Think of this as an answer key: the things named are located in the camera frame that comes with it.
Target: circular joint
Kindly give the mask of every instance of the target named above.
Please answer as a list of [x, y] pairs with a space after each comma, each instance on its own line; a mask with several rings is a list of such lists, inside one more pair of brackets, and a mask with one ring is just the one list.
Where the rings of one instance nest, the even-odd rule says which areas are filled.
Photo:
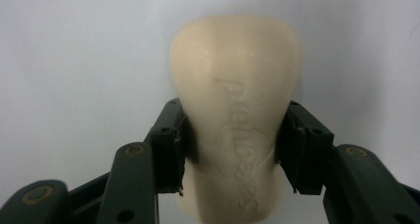
[[50, 185], [43, 185], [35, 187], [27, 191], [22, 197], [22, 202], [27, 205], [35, 205], [41, 201], [46, 200], [53, 194], [53, 187]]
[[351, 157], [358, 158], [358, 159], [366, 159], [368, 157], [367, 152], [357, 147], [346, 148], [346, 152]]
[[143, 146], [135, 145], [135, 146], [131, 146], [131, 147], [127, 148], [125, 153], [126, 153], [127, 156], [136, 157], [136, 156], [141, 155], [144, 150], [145, 150], [145, 148]]

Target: screw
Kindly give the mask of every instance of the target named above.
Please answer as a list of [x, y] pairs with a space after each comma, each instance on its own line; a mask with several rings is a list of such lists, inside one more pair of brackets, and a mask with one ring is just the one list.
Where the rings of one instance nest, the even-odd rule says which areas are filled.
[[350, 156], [352, 156], [354, 158], [358, 158], [358, 159], [366, 159], [368, 157], [367, 152], [365, 152], [364, 150], [362, 150], [360, 148], [356, 148], [356, 147], [346, 148], [346, 152]]
[[35, 205], [53, 194], [53, 187], [50, 185], [43, 185], [27, 191], [22, 197], [22, 202], [27, 205]]

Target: cream-colored object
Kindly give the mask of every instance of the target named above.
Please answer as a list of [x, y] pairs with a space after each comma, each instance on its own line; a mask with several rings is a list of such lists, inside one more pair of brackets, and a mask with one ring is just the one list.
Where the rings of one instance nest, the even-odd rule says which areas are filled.
[[276, 206], [275, 135], [301, 61], [297, 35], [269, 17], [204, 18], [176, 35], [171, 74], [197, 137], [179, 203], [198, 222], [255, 223]]

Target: white backdrop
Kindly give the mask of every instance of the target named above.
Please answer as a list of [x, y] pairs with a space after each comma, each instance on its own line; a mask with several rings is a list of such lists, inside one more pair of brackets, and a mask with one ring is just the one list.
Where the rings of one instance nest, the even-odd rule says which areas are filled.
[[[420, 0], [0, 0], [0, 204], [33, 181], [69, 189], [142, 141], [176, 96], [167, 52], [187, 22], [266, 14], [301, 35], [294, 99], [420, 188]], [[291, 194], [264, 223], [326, 223], [322, 198]], [[160, 223], [193, 223], [175, 195]]]

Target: mounting hole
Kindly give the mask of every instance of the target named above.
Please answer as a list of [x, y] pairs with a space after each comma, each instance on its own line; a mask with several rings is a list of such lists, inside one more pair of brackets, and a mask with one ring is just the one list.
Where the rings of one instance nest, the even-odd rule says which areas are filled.
[[53, 187], [50, 185], [42, 185], [26, 192], [22, 197], [22, 201], [27, 205], [35, 205], [53, 194]]
[[134, 212], [132, 210], [124, 210], [120, 212], [117, 216], [117, 221], [119, 223], [127, 223], [133, 220]]
[[358, 159], [366, 159], [368, 157], [367, 152], [357, 147], [347, 147], [346, 152], [348, 155]]
[[319, 129], [312, 129], [312, 132], [315, 134], [322, 134], [323, 132]]
[[161, 132], [166, 133], [170, 131], [170, 128], [162, 128], [160, 129]]
[[403, 214], [394, 214], [394, 219], [401, 224], [415, 224], [413, 220]]
[[124, 151], [124, 153], [129, 157], [137, 157], [145, 151], [145, 148], [142, 146], [131, 146]]

